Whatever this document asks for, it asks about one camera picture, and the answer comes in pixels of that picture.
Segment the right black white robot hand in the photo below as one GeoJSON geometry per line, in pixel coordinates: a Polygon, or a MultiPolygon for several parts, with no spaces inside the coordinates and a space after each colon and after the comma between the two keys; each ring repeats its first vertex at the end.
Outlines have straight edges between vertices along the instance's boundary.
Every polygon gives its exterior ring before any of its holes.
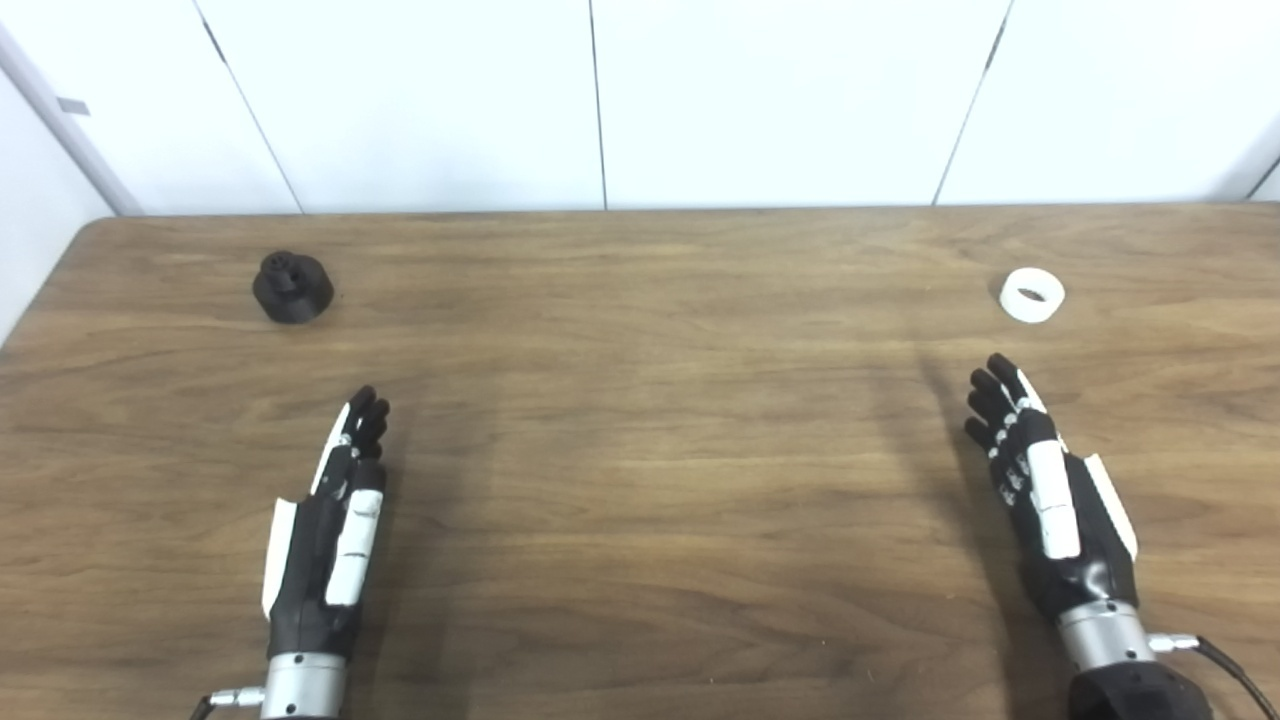
{"type": "Polygon", "coordinates": [[[989,355],[970,384],[964,429],[1012,524],[1030,602],[1051,621],[1088,603],[1139,607],[1137,534],[1105,465],[1066,446],[1025,373],[1005,355],[989,355]]]}

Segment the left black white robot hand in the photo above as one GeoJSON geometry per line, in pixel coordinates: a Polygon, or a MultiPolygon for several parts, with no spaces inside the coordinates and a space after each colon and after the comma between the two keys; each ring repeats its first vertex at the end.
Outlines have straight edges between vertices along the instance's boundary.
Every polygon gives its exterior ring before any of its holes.
{"type": "Polygon", "coordinates": [[[388,400],[361,387],[330,429],[308,495],[276,501],[262,584],[269,659],[355,655],[387,493],[389,414],[388,400]]]}

